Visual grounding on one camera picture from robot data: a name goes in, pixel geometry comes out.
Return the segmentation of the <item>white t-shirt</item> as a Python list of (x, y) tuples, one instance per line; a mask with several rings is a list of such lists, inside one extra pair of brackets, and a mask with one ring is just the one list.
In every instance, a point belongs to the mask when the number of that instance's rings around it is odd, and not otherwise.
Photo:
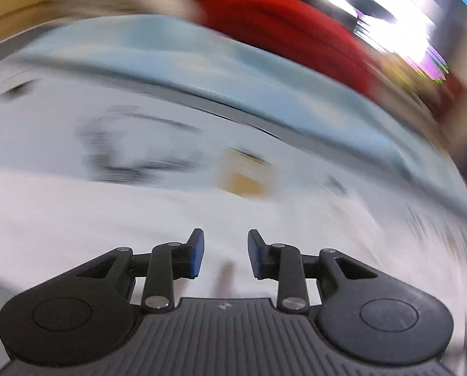
[(253, 277), (247, 233), (308, 254), (332, 247), (439, 298), (457, 327), (464, 318), (447, 249), (418, 241), (413, 227), (389, 217), (380, 226), (352, 188), (330, 179), (245, 199), (217, 188), (184, 191), (0, 171), (0, 285), (20, 292), (119, 246), (138, 253), (205, 232), (200, 276), (178, 295), (273, 297), (276, 284)]

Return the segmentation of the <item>patterned light grey bed sheet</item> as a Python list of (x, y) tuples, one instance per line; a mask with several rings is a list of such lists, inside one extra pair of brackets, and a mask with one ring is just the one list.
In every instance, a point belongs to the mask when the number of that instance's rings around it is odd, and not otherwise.
[(235, 167), (275, 188), (328, 178), (371, 202), (453, 212), (367, 159), (241, 110), (161, 86), (15, 63), (0, 44), (0, 167), (162, 188), (211, 186)]

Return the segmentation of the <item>light blue patterned blanket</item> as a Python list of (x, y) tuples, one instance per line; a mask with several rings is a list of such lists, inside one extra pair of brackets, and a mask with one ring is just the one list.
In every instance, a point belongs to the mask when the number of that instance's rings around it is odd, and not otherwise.
[(161, 86), (244, 111), (370, 160), (467, 217), (456, 165), (377, 104), (205, 27), (157, 14), (83, 19), (45, 32), (11, 60)]

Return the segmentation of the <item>red pillow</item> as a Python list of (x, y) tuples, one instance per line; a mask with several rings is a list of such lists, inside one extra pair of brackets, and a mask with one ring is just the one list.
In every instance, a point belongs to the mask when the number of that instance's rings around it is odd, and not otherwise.
[(369, 56), (343, 25), (300, 0), (199, 0), (204, 24), (373, 97)]

